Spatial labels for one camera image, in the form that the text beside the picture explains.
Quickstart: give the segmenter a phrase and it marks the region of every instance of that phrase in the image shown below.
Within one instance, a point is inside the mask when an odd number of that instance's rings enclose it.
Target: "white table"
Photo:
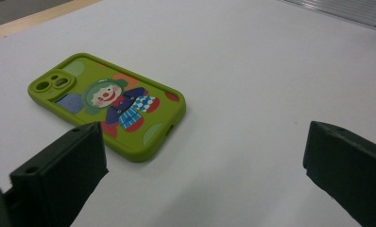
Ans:
[[[0,39],[3,191],[73,128],[26,88],[78,52],[176,88],[188,109],[150,162],[107,148],[73,226],[359,226],[301,162],[312,120],[376,143],[376,31],[272,0],[104,0]]]

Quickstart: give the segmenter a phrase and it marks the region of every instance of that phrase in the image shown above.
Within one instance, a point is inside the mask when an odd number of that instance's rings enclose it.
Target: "phone case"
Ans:
[[[32,81],[28,94],[74,125],[100,122],[105,143],[131,162],[150,159],[186,109],[180,92],[85,53]]]

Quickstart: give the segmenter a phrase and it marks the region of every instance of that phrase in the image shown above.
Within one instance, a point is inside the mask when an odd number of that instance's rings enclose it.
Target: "checkered pattern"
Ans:
[[[128,127],[137,122],[141,116],[136,110],[129,108],[118,118],[120,125],[126,130]]]
[[[146,112],[155,98],[153,96],[138,96],[134,104],[132,104],[131,109]]]

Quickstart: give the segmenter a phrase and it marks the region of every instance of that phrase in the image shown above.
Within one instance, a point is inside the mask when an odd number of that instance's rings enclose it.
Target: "clown illustration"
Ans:
[[[107,109],[102,130],[112,137],[117,136],[118,126],[128,132],[137,131],[144,124],[140,113],[152,113],[160,105],[160,100],[148,96],[145,88],[126,91],[127,85],[123,79],[103,79],[88,87],[82,96],[88,114]]]

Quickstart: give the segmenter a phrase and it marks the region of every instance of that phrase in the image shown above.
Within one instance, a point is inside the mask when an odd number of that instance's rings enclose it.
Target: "wooden surface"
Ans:
[[[61,15],[70,13],[72,11],[87,7],[100,0],[74,0],[60,6],[47,9],[24,18],[6,23],[0,26],[0,38],[22,31],[24,29],[33,27],[43,22],[52,20]]]

